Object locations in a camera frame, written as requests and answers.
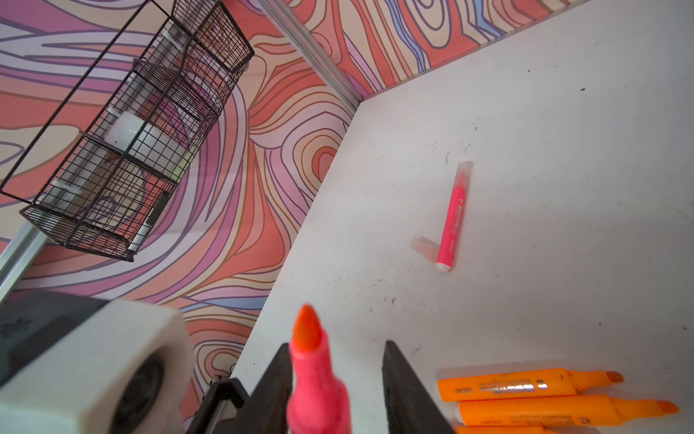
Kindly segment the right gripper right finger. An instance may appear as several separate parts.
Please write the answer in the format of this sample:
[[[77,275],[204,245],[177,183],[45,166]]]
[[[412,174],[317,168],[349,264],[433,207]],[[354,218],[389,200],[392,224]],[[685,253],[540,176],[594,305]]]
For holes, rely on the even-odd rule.
[[[390,434],[455,433],[392,340],[385,343],[381,373]]]

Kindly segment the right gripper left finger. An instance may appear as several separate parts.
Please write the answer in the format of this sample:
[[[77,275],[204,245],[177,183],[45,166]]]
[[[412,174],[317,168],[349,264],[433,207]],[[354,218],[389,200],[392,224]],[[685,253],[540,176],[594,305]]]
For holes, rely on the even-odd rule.
[[[289,344],[280,345],[252,392],[232,378],[242,404],[228,426],[228,433],[287,433],[287,405],[293,387]]]

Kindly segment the pink highlighter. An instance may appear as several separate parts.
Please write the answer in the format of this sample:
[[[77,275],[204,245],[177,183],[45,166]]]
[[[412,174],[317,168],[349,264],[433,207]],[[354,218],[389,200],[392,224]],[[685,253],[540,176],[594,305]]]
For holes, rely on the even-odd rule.
[[[318,314],[301,307],[289,343],[296,383],[287,405],[287,424],[293,433],[350,433],[349,394],[334,374],[329,336]]]
[[[455,186],[446,215],[446,224],[437,255],[437,269],[449,272],[455,265],[457,244],[464,219],[467,191],[464,186]]]

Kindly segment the orange highlighter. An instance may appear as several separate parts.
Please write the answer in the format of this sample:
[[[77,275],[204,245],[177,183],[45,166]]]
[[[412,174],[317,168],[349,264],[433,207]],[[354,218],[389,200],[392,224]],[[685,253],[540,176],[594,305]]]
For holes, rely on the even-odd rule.
[[[497,401],[461,401],[455,418],[470,427],[597,427],[676,414],[670,401],[581,395]]]
[[[455,427],[456,434],[558,434],[544,427]]]
[[[445,403],[575,396],[585,390],[623,383],[614,371],[581,372],[563,368],[477,375],[437,381]]]

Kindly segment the orange highlighter top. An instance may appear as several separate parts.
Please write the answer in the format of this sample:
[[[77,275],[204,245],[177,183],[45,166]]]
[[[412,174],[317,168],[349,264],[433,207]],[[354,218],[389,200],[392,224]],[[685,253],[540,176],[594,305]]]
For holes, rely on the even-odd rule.
[[[581,372],[563,368],[477,375],[437,381],[445,403],[575,396],[585,390],[623,383],[614,371]]]

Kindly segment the black marker in basket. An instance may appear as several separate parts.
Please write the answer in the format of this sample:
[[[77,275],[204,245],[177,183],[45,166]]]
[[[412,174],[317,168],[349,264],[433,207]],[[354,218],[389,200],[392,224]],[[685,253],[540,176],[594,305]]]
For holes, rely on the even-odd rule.
[[[148,237],[148,234],[153,229],[155,223],[158,221],[161,213],[164,211],[164,208],[166,208],[166,205],[168,204],[170,197],[171,194],[168,192],[163,192],[161,193],[161,195],[159,195],[157,201],[155,202],[155,206],[150,210],[148,216],[146,217],[146,220],[139,228],[133,242],[131,242],[130,246],[128,246],[129,252],[135,254],[142,247],[144,241],[146,240],[146,237]]]

